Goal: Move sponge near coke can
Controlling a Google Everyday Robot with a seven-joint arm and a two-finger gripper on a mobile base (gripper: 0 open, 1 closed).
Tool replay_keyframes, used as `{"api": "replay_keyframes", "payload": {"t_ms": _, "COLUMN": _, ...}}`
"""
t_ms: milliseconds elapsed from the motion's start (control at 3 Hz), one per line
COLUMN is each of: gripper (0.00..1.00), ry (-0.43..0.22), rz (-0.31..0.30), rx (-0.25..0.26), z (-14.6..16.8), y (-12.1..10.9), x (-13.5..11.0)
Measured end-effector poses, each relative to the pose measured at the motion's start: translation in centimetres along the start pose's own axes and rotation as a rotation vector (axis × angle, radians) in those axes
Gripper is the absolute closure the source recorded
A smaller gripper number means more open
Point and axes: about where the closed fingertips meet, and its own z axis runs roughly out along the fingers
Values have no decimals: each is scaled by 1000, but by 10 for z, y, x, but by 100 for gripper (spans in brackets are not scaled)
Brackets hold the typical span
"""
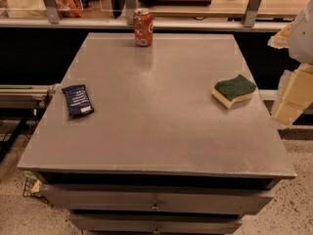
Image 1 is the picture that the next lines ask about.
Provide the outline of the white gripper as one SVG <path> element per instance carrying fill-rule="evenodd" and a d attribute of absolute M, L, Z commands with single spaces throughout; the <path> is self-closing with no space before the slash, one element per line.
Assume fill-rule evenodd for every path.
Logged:
<path fill-rule="evenodd" d="M 272 118 L 292 125 L 313 104 L 313 0 L 289 23 L 268 40 L 275 49 L 289 47 L 289 55 L 301 64 L 296 70 L 285 70 L 273 104 Z"/>

